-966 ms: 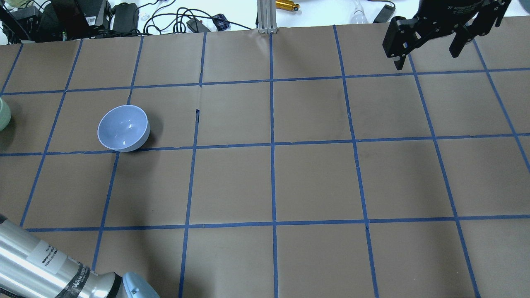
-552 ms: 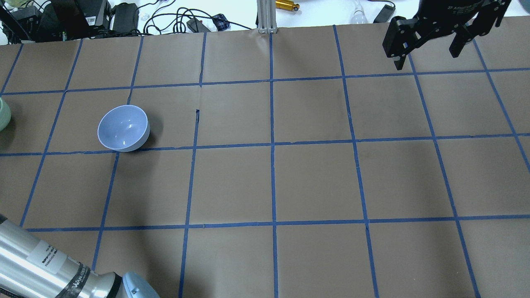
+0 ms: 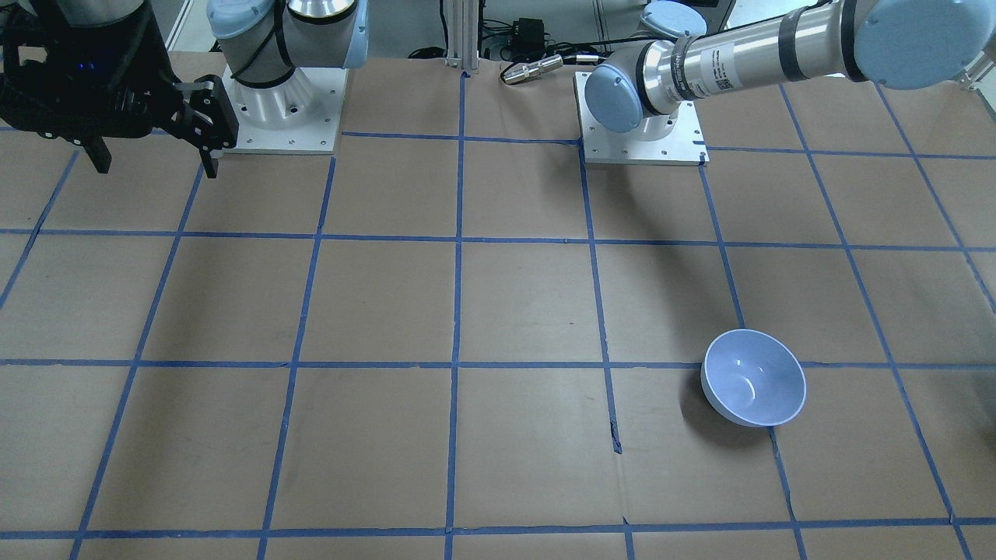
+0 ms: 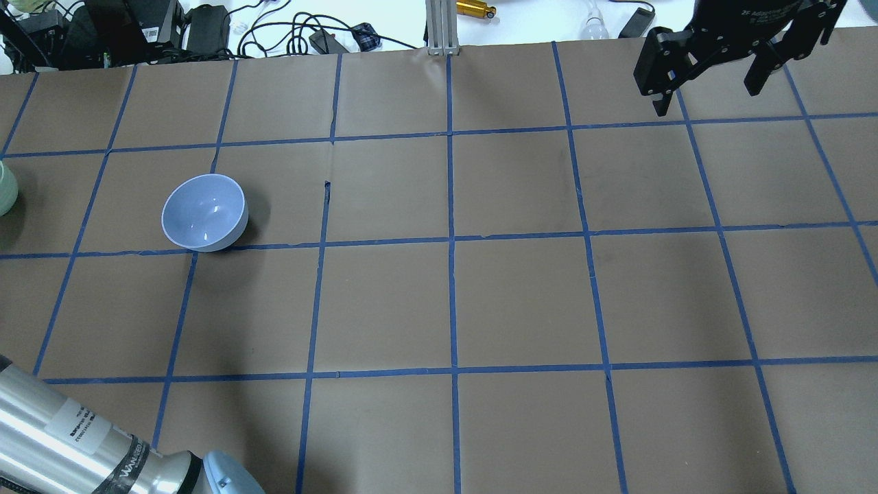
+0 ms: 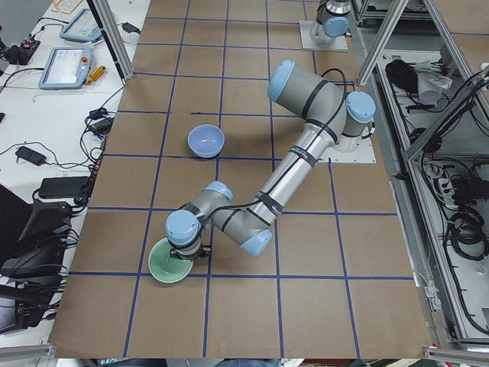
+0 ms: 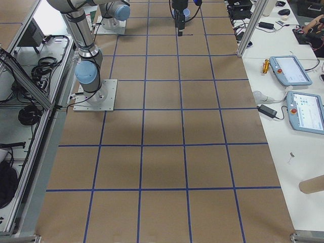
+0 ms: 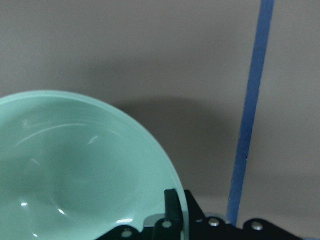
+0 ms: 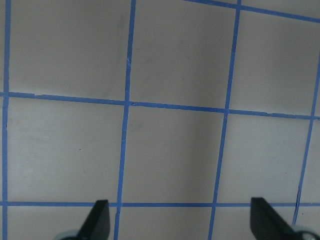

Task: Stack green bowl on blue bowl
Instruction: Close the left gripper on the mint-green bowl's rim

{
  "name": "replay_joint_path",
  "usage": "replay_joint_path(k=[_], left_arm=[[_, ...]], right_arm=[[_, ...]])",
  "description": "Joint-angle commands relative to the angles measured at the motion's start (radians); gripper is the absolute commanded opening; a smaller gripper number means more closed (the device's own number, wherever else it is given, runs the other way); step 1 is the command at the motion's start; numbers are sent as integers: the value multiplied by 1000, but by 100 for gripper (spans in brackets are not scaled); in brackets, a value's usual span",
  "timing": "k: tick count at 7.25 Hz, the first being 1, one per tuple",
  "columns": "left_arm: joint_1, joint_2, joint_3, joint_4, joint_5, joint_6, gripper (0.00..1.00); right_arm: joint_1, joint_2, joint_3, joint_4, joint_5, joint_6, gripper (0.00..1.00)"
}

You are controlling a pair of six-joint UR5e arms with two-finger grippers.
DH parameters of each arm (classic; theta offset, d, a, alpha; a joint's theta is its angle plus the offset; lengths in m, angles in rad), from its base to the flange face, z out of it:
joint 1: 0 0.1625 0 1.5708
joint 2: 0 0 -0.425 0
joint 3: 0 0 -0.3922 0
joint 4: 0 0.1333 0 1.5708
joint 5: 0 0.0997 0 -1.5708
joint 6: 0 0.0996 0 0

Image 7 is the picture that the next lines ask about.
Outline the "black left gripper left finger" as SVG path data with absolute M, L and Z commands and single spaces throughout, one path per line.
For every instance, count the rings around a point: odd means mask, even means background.
M 164 191 L 163 214 L 147 217 L 143 229 L 122 224 L 114 227 L 99 238 L 101 240 L 180 240 L 184 226 L 180 200 L 175 189 Z

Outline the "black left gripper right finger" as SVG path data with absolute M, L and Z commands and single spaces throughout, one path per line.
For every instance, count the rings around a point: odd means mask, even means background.
M 191 191 L 185 190 L 190 240 L 299 240 L 300 237 L 261 219 L 247 220 L 241 228 L 216 215 L 206 216 Z

